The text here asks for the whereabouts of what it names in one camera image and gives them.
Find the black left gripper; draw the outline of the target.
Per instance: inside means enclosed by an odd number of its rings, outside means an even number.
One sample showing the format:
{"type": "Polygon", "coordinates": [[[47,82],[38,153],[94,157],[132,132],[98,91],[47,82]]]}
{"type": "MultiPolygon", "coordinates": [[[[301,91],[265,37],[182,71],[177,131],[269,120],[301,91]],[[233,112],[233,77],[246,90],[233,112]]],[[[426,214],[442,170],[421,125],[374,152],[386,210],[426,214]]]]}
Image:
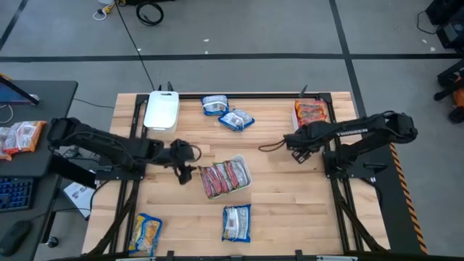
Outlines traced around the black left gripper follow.
{"type": "Polygon", "coordinates": [[[174,140],[169,148],[163,149],[162,164],[164,166],[179,166],[177,177],[179,184],[185,185],[191,180],[191,172],[196,169],[191,165],[185,166],[185,162],[194,162],[196,160],[194,147],[183,140],[174,140]]]}

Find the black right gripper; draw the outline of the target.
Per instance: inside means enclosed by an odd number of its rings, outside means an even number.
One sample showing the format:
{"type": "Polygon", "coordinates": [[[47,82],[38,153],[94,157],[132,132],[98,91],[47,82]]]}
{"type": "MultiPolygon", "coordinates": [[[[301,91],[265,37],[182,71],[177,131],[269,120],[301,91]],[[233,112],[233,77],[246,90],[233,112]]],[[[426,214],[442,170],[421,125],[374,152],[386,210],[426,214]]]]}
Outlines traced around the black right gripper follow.
{"type": "Polygon", "coordinates": [[[328,123],[323,121],[302,125],[295,133],[284,136],[286,148],[292,151],[291,155],[298,163],[303,163],[327,143],[327,130],[328,123]]]}

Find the white plastic bin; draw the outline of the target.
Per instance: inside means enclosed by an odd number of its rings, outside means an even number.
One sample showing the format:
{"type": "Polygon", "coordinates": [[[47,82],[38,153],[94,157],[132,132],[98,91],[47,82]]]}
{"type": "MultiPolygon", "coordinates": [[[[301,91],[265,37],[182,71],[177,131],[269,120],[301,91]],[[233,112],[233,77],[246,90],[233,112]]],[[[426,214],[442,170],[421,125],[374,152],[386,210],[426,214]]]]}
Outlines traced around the white plastic bin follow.
{"type": "Polygon", "coordinates": [[[175,91],[153,91],[150,93],[144,127],[159,133],[174,133],[180,111],[179,94],[175,91]]]}
{"type": "MultiPolygon", "coordinates": [[[[321,100],[321,99],[302,99],[302,100],[320,100],[320,101],[323,101],[323,100],[321,100]]],[[[324,109],[324,112],[325,112],[325,114],[326,114],[326,116],[327,116],[327,118],[326,118],[326,121],[327,121],[327,119],[328,119],[328,109],[327,109],[327,105],[326,105],[326,104],[325,104],[325,106],[324,106],[323,109],[324,109]]],[[[292,111],[292,114],[291,114],[291,118],[292,118],[292,122],[293,122],[293,125],[294,125],[294,130],[297,130],[298,128],[300,128],[300,127],[299,127],[299,121],[298,121],[298,119],[299,119],[300,117],[297,116],[297,109],[295,108],[295,103],[294,103],[293,111],[292,111]]]]}
{"type": "Polygon", "coordinates": [[[230,194],[230,193],[233,193],[233,192],[237,192],[237,191],[239,191],[239,190],[242,190],[242,189],[245,189],[246,187],[251,186],[251,184],[252,184],[252,176],[251,176],[251,173],[250,173],[250,171],[249,171],[249,168],[247,167],[246,161],[245,161],[245,159],[244,159],[243,156],[241,156],[241,155],[239,154],[239,155],[236,155],[233,159],[229,159],[229,160],[225,160],[225,161],[223,161],[223,162],[214,162],[214,163],[213,163],[212,165],[210,165],[210,166],[203,167],[203,168],[206,170],[206,174],[207,174],[207,176],[209,177],[210,182],[211,182],[211,184],[212,184],[212,180],[211,180],[211,177],[212,177],[211,174],[212,174],[212,173],[211,173],[211,171],[210,171],[210,168],[211,168],[213,165],[215,165],[216,168],[222,173],[223,179],[225,180],[225,182],[226,182],[226,184],[227,184],[227,187],[228,187],[228,191],[227,191],[226,193],[221,194],[221,195],[217,195],[217,194],[216,194],[216,196],[213,197],[213,198],[211,198],[211,199],[216,199],[216,198],[218,198],[218,197],[225,196],[226,194],[230,194]],[[225,161],[230,161],[230,162],[231,162],[232,160],[239,161],[239,162],[243,165],[243,167],[244,167],[244,169],[245,169],[245,171],[246,171],[246,174],[247,174],[248,181],[249,181],[249,184],[248,184],[247,186],[238,187],[238,188],[235,189],[235,190],[231,190],[231,189],[232,189],[231,183],[230,183],[230,181],[229,181],[229,179],[228,179],[228,176],[227,176],[226,171],[225,171],[225,166],[224,166],[224,162],[225,162],[225,161]]]}

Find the blue Maruchan noodle pack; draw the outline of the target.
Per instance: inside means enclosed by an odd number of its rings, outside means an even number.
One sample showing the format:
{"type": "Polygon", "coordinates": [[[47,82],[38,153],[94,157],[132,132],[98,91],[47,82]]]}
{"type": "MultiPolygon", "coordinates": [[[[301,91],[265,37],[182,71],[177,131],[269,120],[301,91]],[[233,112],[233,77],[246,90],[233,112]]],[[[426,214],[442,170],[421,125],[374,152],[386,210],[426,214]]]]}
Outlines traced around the blue Maruchan noodle pack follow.
{"type": "Polygon", "coordinates": [[[150,257],[154,257],[161,228],[161,219],[146,213],[139,213],[128,245],[128,253],[146,252],[150,257]]]}
{"type": "Polygon", "coordinates": [[[251,115],[240,109],[233,109],[229,113],[220,116],[218,121],[225,127],[236,132],[243,131],[255,122],[251,115]]]}
{"type": "Polygon", "coordinates": [[[224,207],[221,240],[249,243],[250,233],[251,204],[224,207]]]}
{"type": "Polygon", "coordinates": [[[203,113],[207,116],[221,116],[229,111],[228,98],[225,95],[204,96],[201,103],[203,113]]]}

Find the black platform with hazard stripe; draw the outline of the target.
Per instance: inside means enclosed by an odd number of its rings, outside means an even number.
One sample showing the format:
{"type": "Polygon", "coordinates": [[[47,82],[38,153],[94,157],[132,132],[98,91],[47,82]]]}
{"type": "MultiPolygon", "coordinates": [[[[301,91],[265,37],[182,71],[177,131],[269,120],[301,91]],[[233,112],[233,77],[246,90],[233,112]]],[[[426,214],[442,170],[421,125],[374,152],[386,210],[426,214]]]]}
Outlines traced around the black platform with hazard stripe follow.
{"type": "Polygon", "coordinates": [[[372,153],[372,158],[386,166],[376,174],[376,184],[382,197],[381,213],[391,250],[428,254],[395,146],[382,146],[372,153]]]}

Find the white printed box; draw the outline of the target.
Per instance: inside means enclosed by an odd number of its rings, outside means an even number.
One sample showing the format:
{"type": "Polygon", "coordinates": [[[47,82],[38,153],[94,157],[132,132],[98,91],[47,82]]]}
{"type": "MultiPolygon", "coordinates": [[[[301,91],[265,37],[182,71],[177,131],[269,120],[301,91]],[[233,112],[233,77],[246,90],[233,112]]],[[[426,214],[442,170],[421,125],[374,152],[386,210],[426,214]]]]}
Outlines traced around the white printed box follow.
{"type": "Polygon", "coordinates": [[[88,188],[79,183],[72,182],[63,189],[65,196],[79,210],[85,220],[88,220],[91,214],[91,198],[95,190],[88,188]]]}

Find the black office desk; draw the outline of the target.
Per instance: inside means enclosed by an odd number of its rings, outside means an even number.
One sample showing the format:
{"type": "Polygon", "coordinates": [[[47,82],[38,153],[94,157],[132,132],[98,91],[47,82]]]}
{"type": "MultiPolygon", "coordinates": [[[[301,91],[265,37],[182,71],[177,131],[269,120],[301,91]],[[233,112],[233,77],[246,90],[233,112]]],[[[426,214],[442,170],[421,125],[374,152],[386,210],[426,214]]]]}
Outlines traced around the black office desk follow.
{"type": "MultiPolygon", "coordinates": [[[[26,120],[49,122],[54,118],[66,117],[78,87],[75,81],[16,80],[14,84],[27,93],[38,95],[40,102],[37,105],[14,105],[13,123],[26,120]]],[[[54,153],[47,147],[48,131],[49,127],[46,126],[35,152],[18,154],[11,161],[0,160],[0,176],[36,177],[33,205],[29,210],[0,212],[0,240],[16,222],[32,222],[31,230],[19,249],[10,257],[0,255],[0,261],[33,261],[44,237],[49,212],[62,181],[59,175],[49,172],[54,153]]]]}

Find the black wheeled cart base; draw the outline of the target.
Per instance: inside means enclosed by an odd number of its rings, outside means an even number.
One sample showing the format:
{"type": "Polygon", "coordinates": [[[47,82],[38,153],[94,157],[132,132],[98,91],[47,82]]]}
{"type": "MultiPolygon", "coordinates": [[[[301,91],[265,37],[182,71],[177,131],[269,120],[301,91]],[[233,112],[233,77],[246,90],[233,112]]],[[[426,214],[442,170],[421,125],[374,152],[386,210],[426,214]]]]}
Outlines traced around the black wheeled cart base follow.
{"type": "Polygon", "coordinates": [[[437,75],[442,90],[434,94],[435,101],[452,96],[455,108],[448,118],[452,123],[464,123],[464,59],[437,75]]]}

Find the black backlit keyboard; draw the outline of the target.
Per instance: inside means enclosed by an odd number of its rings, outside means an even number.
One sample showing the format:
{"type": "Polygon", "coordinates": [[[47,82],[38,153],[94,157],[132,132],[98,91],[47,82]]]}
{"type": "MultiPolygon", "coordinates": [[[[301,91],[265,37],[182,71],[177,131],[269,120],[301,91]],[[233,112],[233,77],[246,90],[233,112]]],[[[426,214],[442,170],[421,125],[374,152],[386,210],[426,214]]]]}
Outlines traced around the black backlit keyboard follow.
{"type": "Polygon", "coordinates": [[[0,176],[0,213],[30,209],[34,186],[33,178],[0,176]]]}

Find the black equipment case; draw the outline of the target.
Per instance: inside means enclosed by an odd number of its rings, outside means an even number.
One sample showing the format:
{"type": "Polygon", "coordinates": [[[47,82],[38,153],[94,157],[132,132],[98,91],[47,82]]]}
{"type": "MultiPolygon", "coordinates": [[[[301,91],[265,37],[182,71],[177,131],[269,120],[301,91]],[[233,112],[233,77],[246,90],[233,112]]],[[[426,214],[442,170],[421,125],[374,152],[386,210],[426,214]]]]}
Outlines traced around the black equipment case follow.
{"type": "Polygon", "coordinates": [[[445,49],[464,48],[464,0],[433,0],[426,14],[445,49]]]}

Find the black computer mouse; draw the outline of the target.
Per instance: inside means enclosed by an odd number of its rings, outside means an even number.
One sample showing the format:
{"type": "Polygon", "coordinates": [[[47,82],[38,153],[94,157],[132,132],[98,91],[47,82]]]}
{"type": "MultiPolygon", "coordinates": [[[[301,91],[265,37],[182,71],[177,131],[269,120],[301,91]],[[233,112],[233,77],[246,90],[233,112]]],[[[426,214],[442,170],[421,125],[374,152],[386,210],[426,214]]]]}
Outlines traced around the black computer mouse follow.
{"type": "Polygon", "coordinates": [[[32,226],[32,222],[29,220],[17,221],[0,239],[0,255],[3,257],[12,256],[20,248],[32,226]]]}

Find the black computer monitor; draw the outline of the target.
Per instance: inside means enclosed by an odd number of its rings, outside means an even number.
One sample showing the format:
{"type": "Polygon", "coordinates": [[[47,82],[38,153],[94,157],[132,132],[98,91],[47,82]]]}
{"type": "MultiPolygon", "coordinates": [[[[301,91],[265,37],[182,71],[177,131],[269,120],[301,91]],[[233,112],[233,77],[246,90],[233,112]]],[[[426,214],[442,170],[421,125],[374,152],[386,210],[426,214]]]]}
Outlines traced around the black computer monitor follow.
{"type": "Polygon", "coordinates": [[[10,79],[0,75],[0,105],[38,105],[40,98],[17,87],[10,79]]]}

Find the black metal table frame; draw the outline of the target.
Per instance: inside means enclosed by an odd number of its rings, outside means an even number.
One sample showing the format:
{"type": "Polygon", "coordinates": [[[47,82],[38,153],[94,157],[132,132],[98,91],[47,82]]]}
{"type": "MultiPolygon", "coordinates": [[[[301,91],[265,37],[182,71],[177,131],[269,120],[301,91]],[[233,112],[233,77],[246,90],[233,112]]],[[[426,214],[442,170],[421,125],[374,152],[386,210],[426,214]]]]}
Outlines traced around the black metal table frame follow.
{"type": "Polygon", "coordinates": [[[222,257],[230,261],[293,257],[297,251],[304,255],[342,253],[341,224],[321,155],[314,154],[300,164],[285,148],[259,150],[293,131],[295,98],[290,93],[230,95],[230,106],[248,112],[255,120],[246,130],[233,132],[215,117],[203,114],[199,94],[181,95],[176,131],[160,133],[157,138],[166,143],[179,138],[196,144],[202,150],[201,166],[240,155],[252,184],[209,199],[198,173],[182,186],[171,170],[148,166],[138,189],[136,211],[163,222],[157,258],[168,252],[189,260],[222,257]],[[251,207],[251,240],[224,241],[223,208],[241,204],[251,207]]]}

